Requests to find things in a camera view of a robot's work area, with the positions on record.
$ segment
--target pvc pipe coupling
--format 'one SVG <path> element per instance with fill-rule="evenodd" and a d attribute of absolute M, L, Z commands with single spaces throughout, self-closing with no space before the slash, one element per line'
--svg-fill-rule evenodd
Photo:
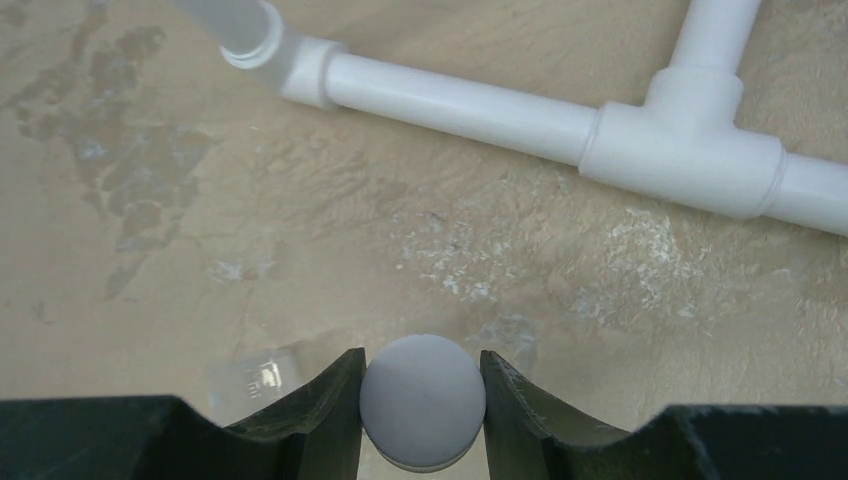
<path fill-rule="evenodd" d="M 733 218 L 766 213 L 786 154 L 780 139 L 734 126 L 742 91 L 732 73 L 661 70 L 643 106 L 610 102 L 601 108 L 580 174 Z"/>
<path fill-rule="evenodd" d="M 301 35 L 272 4 L 265 0 L 259 0 L 259 4 L 268 15 L 265 40 L 243 54 L 221 46 L 224 59 L 284 98 L 323 109 L 335 107 L 325 87 L 327 66 L 334 55 L 347 53 L 347 46 Z"/>

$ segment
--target pvc tee fitting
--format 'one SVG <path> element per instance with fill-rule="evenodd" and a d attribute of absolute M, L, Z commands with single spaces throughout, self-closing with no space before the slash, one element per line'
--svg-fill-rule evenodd
<path fill-rule="evenodd" d="M 600 110 L 580 174 L 729 217 L 766 213 L 785 151 L 778 138 L 733 125 L 742 90 L 732 73 L 660 71 L 644 106 L 610 102 Z"/>

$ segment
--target concrete floor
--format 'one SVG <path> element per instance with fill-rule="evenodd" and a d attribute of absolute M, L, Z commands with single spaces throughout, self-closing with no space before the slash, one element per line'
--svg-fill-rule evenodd
<path fill-rule="evenodd" d="M 687 2 L 277 2 L 357 53 L 638 103 Z M 845 403 L 848 240 L 276 99 L 166 2 L 2 0 L 0 395 L 170 392 L 265 348 L 309 378 L 429 332 L 633 429 Z M 764 3 L 738 123 L 848 161 L 848 2 Z M 366 445 L 360 477 L 406 478 Z M 486 478 L 481 442 L 429 478 Z"/>

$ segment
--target gray ball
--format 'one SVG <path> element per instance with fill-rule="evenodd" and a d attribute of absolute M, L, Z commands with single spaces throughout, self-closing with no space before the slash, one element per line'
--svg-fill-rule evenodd
<path fill-rule="evenodd" d="M 456 343 L 412 335 L 371 361 L 359 394 L 362 425 L 390 462 L 433 472 L 465 455 L 483 424 L 486 390 L 480 369 Z"/>

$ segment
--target foam ball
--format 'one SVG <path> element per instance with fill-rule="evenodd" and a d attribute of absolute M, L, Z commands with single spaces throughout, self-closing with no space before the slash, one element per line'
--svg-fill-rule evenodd
<path fill-rule="evenodd" d="M 362 425 L 390 462 L 433 472 L 465 455 L 483 424 L 486 390 L 480 369 L 456 343 L 412 335 L 386 346 L 365 371 Z"/>

